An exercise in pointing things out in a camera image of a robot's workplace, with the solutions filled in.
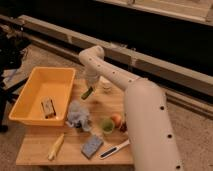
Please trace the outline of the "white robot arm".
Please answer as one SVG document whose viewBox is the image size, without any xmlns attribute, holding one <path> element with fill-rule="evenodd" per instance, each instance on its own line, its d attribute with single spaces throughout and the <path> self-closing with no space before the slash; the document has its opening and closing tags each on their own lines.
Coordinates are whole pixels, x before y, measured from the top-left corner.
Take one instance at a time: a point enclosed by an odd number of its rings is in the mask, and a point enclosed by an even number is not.
<svg viewBox="0 0 213 171">
<path fill-rule="evenodd" d="M 135 171 L 184 171 L 169 118 L 166 94 L 154 82 L 104 60 L 101 46 L 79 53 L 88 86 L 103 76 L 124 91 L 124 114 Z"/>
</svg>

